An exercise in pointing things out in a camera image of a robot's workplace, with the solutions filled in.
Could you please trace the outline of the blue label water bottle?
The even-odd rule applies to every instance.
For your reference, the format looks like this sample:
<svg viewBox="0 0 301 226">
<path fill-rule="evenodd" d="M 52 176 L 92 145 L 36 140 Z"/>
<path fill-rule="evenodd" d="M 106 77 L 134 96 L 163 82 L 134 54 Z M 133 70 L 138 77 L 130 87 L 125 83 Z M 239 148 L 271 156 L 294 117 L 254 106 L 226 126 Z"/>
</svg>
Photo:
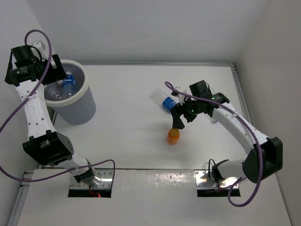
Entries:
<svg viewBox="0 0 301 226">
<path fill-rule="evenodd" d="M 67 77 L 62 82 L 62 98 L 68 99 L 75 94 L 76 81 L 71 72 L 66 72 Z"/>
<path fill-rule="evenodd" d="M 151 94 L 151 99 L 166 112 L 170 113 L 171 110 L 176 106 L 176 101 L 174 101 L 169 95 L 167 95 L 160 88 L 154 89 Z"/>
</svg>

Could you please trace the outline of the orange juice bottle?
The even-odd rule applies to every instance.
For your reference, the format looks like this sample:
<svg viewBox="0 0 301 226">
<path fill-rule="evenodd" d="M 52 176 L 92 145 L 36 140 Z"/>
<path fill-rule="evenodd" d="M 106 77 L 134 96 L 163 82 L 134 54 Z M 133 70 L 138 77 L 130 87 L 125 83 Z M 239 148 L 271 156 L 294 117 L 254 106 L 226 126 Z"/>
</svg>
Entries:
<svg viewBox="0 0 301 226">
<path fill-rule="evenodd" d="M 179 138 L 180 138 L 179 129 L 172 128 L 169 130 L 166 140 L 170 145 L 175 145 L 175 144 L 177 144 Z"/>
</svg>

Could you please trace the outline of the apple juice labelled clear bottle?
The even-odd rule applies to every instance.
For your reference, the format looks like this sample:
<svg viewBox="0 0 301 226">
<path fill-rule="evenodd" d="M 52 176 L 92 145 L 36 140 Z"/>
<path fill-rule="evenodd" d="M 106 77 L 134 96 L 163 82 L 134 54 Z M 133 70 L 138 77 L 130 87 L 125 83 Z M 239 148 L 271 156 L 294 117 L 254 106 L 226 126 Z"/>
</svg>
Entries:
<svg viewBox="0 0 301 226">
<path fill-rule="evenodd" d="M 46 86 L 44 90 L 45 99 L 49 101 L 61 101 L 62 95 L 58 87 Z"/>
</svg>

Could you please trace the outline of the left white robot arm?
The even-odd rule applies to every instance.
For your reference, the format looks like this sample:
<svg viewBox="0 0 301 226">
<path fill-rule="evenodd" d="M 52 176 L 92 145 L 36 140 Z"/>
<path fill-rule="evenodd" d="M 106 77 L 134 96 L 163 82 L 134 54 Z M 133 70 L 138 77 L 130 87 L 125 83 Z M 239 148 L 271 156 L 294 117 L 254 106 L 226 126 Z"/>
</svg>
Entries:
<svg viewBox="0 0 301 226">
<path fill-rule="evenodd" d="M 23 45 L 11 49 L 16 59 L 16 69 L 9 63 L 5 82 L 15 86 L 24 108 L 28 141 L 22 144 L 24 151 L 41 166 L 59 166 L 68 170 L 77 182 L 91 187 L 100 185 L 101 179 L 91 163 L 74 152 L 70 139 L 57 132 L 48 114 L 44 86 L 67 77 L 58 55 L 48 59 L 37 55 L 34 47 Z"/>
</svg>

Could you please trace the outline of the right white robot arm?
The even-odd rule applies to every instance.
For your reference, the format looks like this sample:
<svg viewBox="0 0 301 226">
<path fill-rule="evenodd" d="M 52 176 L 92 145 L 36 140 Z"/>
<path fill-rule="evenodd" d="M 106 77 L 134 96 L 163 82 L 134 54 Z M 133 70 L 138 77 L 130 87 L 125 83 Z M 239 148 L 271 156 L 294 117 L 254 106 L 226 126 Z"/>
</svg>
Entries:
<svg viewBox="0 0 301 226">
<path fill-rule="evenodd" d="M 282 141 L 278 137 L 270 138 L 253 127 L 239 115 L 224 94 L 212 94 L 205 81 L 190 85 L 190 94 L 176 90 L 170 82 L 165 82 L 165 85 L 180 100 L 171 109 L 173 129 L 184 129 L 182 116 L 187 122 L 192 122 L 197 115 L 207 114 L 240 143 L 247 155 L 245 160 L 223 160 L 213 165 L 208 174 L 211 181 L 219 183 L 226 178 L 236 177 L 257 183 L 282 169 Z"/>
</svg>

